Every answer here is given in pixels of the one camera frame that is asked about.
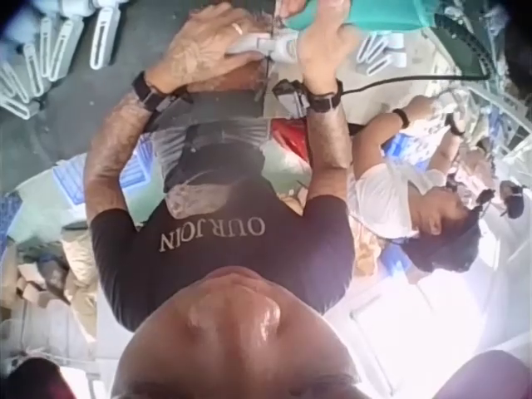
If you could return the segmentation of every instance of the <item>white plastic part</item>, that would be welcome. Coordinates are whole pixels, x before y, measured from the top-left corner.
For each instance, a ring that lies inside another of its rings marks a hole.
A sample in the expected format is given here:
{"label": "white plastic part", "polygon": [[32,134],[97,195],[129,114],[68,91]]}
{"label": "white plastic part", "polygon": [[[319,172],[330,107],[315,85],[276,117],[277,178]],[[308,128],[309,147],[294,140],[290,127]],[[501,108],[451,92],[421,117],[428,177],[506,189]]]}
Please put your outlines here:
{"label": "white plastic part", "polygon": [[275,47],[270,58],[275,62],[295,64],[298,62],[298,37],[299,32],[283,32],[275,38]]}
{"label": "white plastic part", "polygon": [[109,65],[115,45],[116,30],[121,12],[117,6],[103,7],[98,13],[98,21],[91,48],[91,68],[102,69]]}
{"label": "white plastic part", "polygon": [[95,8],[91,0],[60,0],[59,10],[67,18],[89,17]]}
{"label": "white plastic part", "polygon": [[388,36],[377,36],[373,41],[372,46],[367,49],[366,62],[368,64],[373,63],[388,46]]}
{"label": "white plastic part", "polygon": [[366,38],[362,41],[362,44],[360,48],[358,49],[357,53],[357,64],[362,64],[366,62],[367,54],[370,48],[373,47],[373,43],[377,39],[377,33],[372,32],[369,35],[366,36]]}
{"label": "white plastic part", "polygon": [[52,55],[56,43],[58,22],[56,17],[46,16],[41,19],[39,65],[42,77],[50,77],[52,71]]}
{"label": "white plastic part", "polygon": [[52,53],[50,81],[59,81],[67,75],[83,27],[84,23],[80,17],[67,19],[62,24]]}
{"label": "white plastic part", "polygon": [[406,68],[408,66],[408,55],[405,52],[398,52],[386,49],[384,54],[392,58],[392,65],[396,68]]}
{"label": "white plastic part", "polygon": [[454,112],[458,108],[458,103],[451,91],[443,91],[434,99],[432,106],[435,114],[443,115]]}
{"label": "white plastic part", "polygon": [[0,107],[27,121],[39,112],[40,104],[36,101],[24,104],[15,98],[0,94]]}
{"label": "white plastic part", "polygon": [[33,92],[33,97],[40,97],[48,91],[50,82],[41,75],[41,67],[35,43],[26,43],[22,47],[22,54],[26,61],[29,86]]}
{"label": "white plastic part", "polygon": [[15,94],[20,97],[25,104],[32,98],[28,88],[28,77],[26,62],[20,57],[13,58],[12,62],[2,62],[3,73],[7,75],[7,81],[11,83]]}
{"label": "white plastic part", "polygon": [[0,64],[0,86],[2,87],[2,93],[8,97],[14,97],[17,95],[15,91],[15,84],[11,77],[4,71],[3,65]]}
{"label": "white plastic part", "polygon": [[231,46],[227,53],[260,52],[276,62],[296,63],[298,36],[298,32],[292,30],[282,32],[278,37],[271,37],[269,33],[250,33]]}
{"label": "white plastic part", "polygon": [[261,52],[266,57],[275,48],[275,41],[269,33],[250,33],[242,36],[227,50],[227,54],[240,54],[241,52]]}
{"label": "white plastic part", "polygon": [[96,8],[115,7],[129,0],[92,0],[92,5]]}
{"label": "white plastic part", "polygon": [[388,36],[388,48],[391,50],[403,50],[405,48],[405,34],[394,32]]}

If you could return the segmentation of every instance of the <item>cardboard box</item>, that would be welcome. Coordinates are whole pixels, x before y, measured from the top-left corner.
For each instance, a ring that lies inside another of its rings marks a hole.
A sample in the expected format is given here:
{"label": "cardboard box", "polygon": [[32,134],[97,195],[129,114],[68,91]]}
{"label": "cardboard box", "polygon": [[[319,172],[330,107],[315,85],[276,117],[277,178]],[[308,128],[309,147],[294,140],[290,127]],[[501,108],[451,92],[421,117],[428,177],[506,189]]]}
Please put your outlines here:
{"label": "cardboard box", "polygon": [[24,292],[24,290],[26,289],[26,286],[27,286],[27,281],[24,277],[20,277],[18,278],[18,281],[17,281],[17,291],[20,291],[21,293]]}
{"label": "cardboard box", "polygon": [[24,277],[29,283],[35,283],[38,287],[44,289],[47,286],[47,283],[39,272],[37,263],[32,264],[19,264],[18,272]]}
{"label": "cardboard box", "polygon": [[22,297],[39,308],[46,308],[50,301],[59,299],[53,293],[41,289],[33,282],[27,283],[26,288],[22,292]]}

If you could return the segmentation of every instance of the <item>wrist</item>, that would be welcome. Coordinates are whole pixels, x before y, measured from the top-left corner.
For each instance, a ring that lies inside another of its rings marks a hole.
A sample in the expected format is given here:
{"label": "wrist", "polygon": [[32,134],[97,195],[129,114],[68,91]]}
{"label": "wrist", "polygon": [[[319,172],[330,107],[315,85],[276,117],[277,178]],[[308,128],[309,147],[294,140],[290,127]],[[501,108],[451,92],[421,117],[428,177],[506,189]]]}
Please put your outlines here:
{"label": "wrist", "polygon": [[415,122],[415,121],[419,121],[420,119],[423,119],[422,117],[420,117],[414,110],[412,110],[411,108],[409,108],[408,106],[405,106],[404,108],[402,108],[403,112],[406,114],[406,116],[408,117],[408,120],[412,123],[412,122]]}
{"label": "wrist", "polygon": [[308,91],[315,96],[323,96],[325,94],[336,93],[338,91],[338,83],[336,77],[328,79],[312,79],[303,76],[303,84],[307,87]]}
{"label": "wrist", "polygon": [[146,69],[144,77],[148,86],[163,94],[173,93],[180,87],[185,86],[184,81],[170,78],[170,74],[165,72],[164,67],[159,64]]}

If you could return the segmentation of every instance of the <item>red object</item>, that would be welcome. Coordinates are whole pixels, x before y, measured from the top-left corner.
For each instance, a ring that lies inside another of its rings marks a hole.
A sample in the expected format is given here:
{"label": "red object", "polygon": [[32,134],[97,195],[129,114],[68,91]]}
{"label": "red object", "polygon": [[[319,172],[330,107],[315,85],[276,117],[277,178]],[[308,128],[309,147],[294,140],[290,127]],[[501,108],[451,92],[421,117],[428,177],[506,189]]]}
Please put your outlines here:
{"label": "red object", "polygon": [[272,136],[285,149],[308,162],[307,124],[303,119],[273,119]]}

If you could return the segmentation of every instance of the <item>dark t-shirt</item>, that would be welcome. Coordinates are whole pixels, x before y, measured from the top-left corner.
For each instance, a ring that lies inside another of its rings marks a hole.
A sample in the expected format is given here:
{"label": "dark t-shirt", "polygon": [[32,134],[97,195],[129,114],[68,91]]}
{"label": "dark t-shirt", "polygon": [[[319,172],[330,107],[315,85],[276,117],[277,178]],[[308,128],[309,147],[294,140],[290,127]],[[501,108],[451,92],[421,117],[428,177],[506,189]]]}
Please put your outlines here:
{"label": "dark t-shirt", "polygon": [[137,231],[111,209],[91,223],[101,285],[116,319],[135,331],[180,289],[224,266],[244,266],[324,313],[344,295],[354,248],[347,206],[308,201],[303,217],[263,178],[239,185],[212,214],[174,219],[162,201]]}

